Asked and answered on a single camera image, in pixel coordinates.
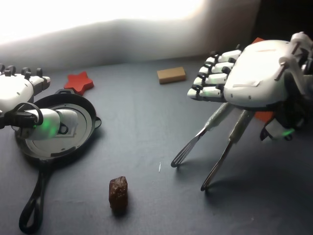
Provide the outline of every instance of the white backdrop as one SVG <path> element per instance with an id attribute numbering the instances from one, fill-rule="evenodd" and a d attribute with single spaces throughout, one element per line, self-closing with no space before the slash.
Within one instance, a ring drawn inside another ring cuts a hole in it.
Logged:
<path id="1" fill-rule="evenodd" d="M 45 71 L 207 54 L 246 43 L 260 0 L 12 0 L 0 63 Z"/>

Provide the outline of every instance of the gray tablecloth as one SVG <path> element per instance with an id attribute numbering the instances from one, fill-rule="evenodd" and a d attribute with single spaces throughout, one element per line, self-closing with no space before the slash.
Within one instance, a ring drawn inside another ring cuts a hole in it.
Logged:
<path id="1" fill-rule="evenodd" d="M 200 186 L 221 156 L 240 111 L 207 133 L 179 169 L 180 149 L 203 127 L 218 103 L 188 99 L 204 58 L 85 69 L 95 87 L 89 99 L 102 119 L 90 148 L 53 173 L 45 194 L 42 235 L 311 235 L 313 134 L 262 144 L 263 124 L 252 120 L 212 183 Z M 159 85 L 157 70 L 183 66 L 187 81 Z M 67 81 L 51 76 L 53 94 Z M 38 170 L 20 153 L 13 130 L 0 130 L 0 234 L 21 234 L 18 221 Z M 109 181 L 126 176 L 129 209 L 115 218 Z"/>

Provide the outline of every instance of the star-shaped object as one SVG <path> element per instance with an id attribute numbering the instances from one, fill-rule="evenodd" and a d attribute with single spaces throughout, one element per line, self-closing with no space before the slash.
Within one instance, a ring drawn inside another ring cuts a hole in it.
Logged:
<path id="1" fill-rule="evenodd" d="M 73 89 L 75 93 L 83 95 L 86 90 L 93 88 L 93 81 L 88 78 L 87 72 L 80 74 L 69 74 L 68 82 L 64 85 L 65 89 Z"/>

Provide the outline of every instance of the cast iron skillet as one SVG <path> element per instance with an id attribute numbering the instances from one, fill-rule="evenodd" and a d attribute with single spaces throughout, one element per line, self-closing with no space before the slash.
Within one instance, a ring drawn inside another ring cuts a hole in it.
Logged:
<path id="1" fill-rule="evenodd" d="M 90 115 L 91 121 L 88 117 L 89 121 L 86 121 L 85 123 L 86 125 L 89 125 L 89 127 L 88 133 L 86 133 L 83 139 L 85 140 L 84 143 L 79 146 L 70 147 L 70 149 L 67 149 L 66 151 L 60 151 L 60 153 L 52 153 L 49 157 L 43 157 L 32 151 L 26 140 L 21 140 L 16 136 L 16 141 L 27 160 L 39 169 L 39 176 L 35 189 L 20 216 L 19 227 L 20 230 L 26 234 L 35 233 L 40 228 L 43 220 L 45 186 L 53 169 L 76 160 L 79 157 L 76 150 L 85 146 L 85 143 L 92 135 L 93 131 L 101 125 L 101 119 L 96 116 L 96 111 L 93 105 L 87 99 L 75 94 L 71 89 L 59 90 L 56 94 L 47 96 L 35 102 L 35 105 L 39 108 L 53 108 L 61 104 L 68 104 L 68 106 L 73 105 L 78 107 L 78 112 L 85 110 L 84 113 Z M 33 211 L 33 222 L 28 225 L 28 221 Z"/>

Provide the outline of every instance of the red object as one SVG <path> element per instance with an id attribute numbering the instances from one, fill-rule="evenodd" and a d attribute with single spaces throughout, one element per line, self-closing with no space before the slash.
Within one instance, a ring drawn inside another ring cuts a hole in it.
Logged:
<path id="1" fill-rule="evenodd" d="M 262 38 L 256 38 L 253 43 L 264 41 Z M 272 118 L 273 112 L 256 112 L 255 117 L 263 122 L 267 122 Z"/>
<path id="2" fill-rule="evenodd" d="M 83 95 L 86 90 L 93 88 L 93 81 L 88 78 L 87 72 L 80 74 L 69 74 L 68 82 L 64 85 L 65 89 L 73 89 L 75 93 Z"/>

